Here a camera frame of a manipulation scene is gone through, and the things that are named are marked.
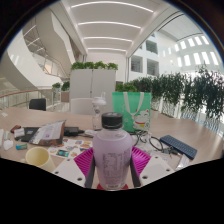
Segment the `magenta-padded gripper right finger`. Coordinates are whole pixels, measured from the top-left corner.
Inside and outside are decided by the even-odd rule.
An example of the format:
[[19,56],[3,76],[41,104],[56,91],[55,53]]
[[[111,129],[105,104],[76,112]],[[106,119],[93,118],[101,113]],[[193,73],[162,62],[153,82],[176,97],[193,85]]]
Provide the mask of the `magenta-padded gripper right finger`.
[[143,187],[174,172],[160,156],[150,156],[137,147],[132,148],[130,169],[134,187]]

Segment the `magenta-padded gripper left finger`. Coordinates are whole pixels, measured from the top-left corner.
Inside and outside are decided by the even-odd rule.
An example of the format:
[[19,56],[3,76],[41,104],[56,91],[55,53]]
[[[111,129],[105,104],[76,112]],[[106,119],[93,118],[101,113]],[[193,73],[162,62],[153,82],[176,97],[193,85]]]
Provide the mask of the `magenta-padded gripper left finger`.
[[84,188],[91,188],[94,179],[95,160],[93,149],[82,152],[74,159],[65,159],[53,173]]

